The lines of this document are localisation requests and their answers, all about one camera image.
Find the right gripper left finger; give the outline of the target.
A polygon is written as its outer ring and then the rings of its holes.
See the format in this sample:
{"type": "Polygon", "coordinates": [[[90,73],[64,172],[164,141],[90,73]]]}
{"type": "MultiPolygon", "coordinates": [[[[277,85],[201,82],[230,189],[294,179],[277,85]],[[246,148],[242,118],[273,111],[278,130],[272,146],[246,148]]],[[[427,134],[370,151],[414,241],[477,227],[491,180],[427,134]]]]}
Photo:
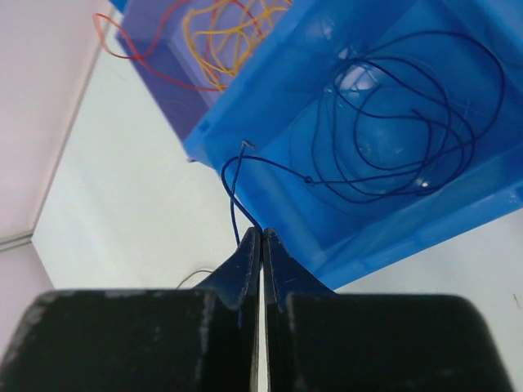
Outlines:
{"type": "Polygon", "coordinates": [[[254,391],[262,241],[191,289],[59,290],[25,311],[4,391],[254,391]]]}

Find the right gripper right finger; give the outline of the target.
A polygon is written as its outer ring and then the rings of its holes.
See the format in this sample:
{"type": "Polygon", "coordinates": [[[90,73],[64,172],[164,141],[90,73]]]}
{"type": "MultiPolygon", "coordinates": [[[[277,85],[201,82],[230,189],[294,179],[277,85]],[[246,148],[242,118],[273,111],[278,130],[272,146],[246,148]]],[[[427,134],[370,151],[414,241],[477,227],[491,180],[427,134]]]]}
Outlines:
{"type": "Polygon", "coordinates": [[[270,390],[512,390],[484,319],[462,297],[337,294],[272,229],[262,264],[270,390]]]}

